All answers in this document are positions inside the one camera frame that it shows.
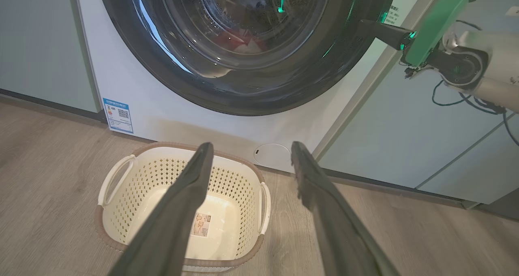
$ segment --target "baseboard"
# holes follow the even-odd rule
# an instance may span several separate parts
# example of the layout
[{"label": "baseboard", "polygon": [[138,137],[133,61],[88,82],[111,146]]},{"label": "baseboard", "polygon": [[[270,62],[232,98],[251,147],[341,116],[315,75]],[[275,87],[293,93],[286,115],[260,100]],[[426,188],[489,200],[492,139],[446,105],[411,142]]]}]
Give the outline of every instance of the baseboard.
[{"label": "baseboard", "polygon": [[16,98],[16,99],[21,99],[21,100],[24,100],[24,101],[27,101],[27,102],[32,102],[32,103],[39,104],[39,105],[42,105],[42,106],[46,106],[46,107],[49,107],[49,108],[54,108],[54,109],[57,109],[57,110],[60,110],[60,111],[72,113],[72,114],[75,114],[75,115],[83,116],[83,117],[86,117],[86,118],[89,118],[89,119],[98,120],[98,121],[100,121],[100,122],[102,122],[104,124],[108,124],[108,122],[106,121],[106,115],[104,115],[104,109],[102,109],[98,113],[94,113],[94,112],[90,112],[90,111],[87,111],[87,110],[82,110],[82,109],[74,108],[74,107],[71,107],[71,106],[66,106],[66,105],[55,103],[55,102],[50,102],[50,101],[47,101],[47,100],[44,100],[44,99],[35,98],[35,97],[31,97],[31,96],[28,96],[28,95],[24,95],[24,94],[12,92],[12,91],[4,90],[4,89],[0,89],[0,94],[1,95],[6,95],[6,96],[9,96],[9,97],[13,97],[13,98]]},{"label": "baseboard", "polygon": [[383,193],[389,193],[393,195],[423,200],[436,204],[443,204],[463,208],[461,204],[462,200],[458,198],[438,195],[413,188],[390,184],[387,182],[363,178],[351,174],[342,173],[340,171],[333,171],[331,169],[324,169],[324,172],[326,173],[326,175],[328,175],[328,178],[330,178],[332,182],[338,184],[344,184],[372,191],[379,191]]}]

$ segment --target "cabinet door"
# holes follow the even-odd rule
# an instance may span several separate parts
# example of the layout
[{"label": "cabinet door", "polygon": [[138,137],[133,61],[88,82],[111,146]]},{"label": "cabinet door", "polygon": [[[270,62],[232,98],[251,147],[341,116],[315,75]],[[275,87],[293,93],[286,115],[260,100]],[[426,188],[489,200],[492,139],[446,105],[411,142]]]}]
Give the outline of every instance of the cabinet door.
[{"label": "cabinet door", "polygon": [[[508,120],[519,137],[519,117]],[[419,190],[490,204],[519,188],[519,146],[504,125],[480,141]]]},{"label": "cabinet door", "polygon": [[[477,0],[459,19],[493,32],[519,33],[517,18],[505,16],[517,0]],[[461,32],[469,30],[459,25]],[[502,118],[463,103],[436,106],[432,90],[441,77],[425,71],[404,79],[395,65],[330,145],[319,165],[364,178],[416,188],[494,129]],[[439,103],[460,100],[440,86]]]},{"label": "cabinet door", "polygon": [[102,109],[76,0],[0,0],[0,89]]}]

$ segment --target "white laundry basket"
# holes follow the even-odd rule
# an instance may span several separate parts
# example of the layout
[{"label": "white laundry basket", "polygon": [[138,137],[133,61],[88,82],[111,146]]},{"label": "white laundry basket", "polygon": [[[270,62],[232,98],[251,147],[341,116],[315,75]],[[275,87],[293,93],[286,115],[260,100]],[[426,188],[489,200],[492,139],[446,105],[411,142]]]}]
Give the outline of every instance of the white laundry basket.
[{"label": "white laundry basket", "polygon": [[[95,219],[101,239],[112,248],[126,249],[195,151],[188,145],[151,143],[120,160],[99,193]],[[108,195],[109,185],[125,165],[126,171]],[[221,272],[250,260],[261,247],[269,217],[270,193],[259,170],[241,158],[215,152],[183,270]],[[202,218],[204,230],[195,227],[197,218]]]}]

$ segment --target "washing machine front panel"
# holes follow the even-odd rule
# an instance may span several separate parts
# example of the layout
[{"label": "washing machine front panel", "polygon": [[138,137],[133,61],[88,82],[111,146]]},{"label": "washing machine front panel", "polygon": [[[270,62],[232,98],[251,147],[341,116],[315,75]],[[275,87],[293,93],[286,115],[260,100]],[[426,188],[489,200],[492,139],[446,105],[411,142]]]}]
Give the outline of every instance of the washing machine front panel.
[{"label": "washing machine front panel", "polygon": [[[416,1],[394,0],[399,16],[391,19],[392,24],[401,25],[416,9]],[[226,115],[198,106],[158,82],[123,41],[102,0],[78,0],[78,4],[99,95],[129,106],[131,135],[190,145],[211,141],[221,152],[282,171],[293,171],[293,167],[289,158],[278,165],[282,160],[278,145],[290,149],[293,141],[302,141],[313,151],[387,48],[383,42],[373,41],[340,82],[297,108],[265,116]],[[276,165],[265,161],[271,156],[276,157]]]},{"label": "washing machine front panel", "polygon": [[352,69],[392,0],[103,0],[124,43],[161,83],[207,109],[283,112]]}]

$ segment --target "floor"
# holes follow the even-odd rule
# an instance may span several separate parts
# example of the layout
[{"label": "floor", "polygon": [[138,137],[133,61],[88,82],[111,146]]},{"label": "floor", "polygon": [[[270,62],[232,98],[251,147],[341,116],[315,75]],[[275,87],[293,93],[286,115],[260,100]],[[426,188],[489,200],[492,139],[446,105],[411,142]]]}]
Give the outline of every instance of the floor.
[{"label": "floor", "polygon": [[[0,133],[0,275],[105,276],[120,254],[94,229],[98,191],[109,169],[148,141],[5,98]],[[295,180],[263,173],[272,193],[265,242],[223,275],[323,275],[313,219]],[[337,187],[403,276],[519,275],[517,222]]]}]

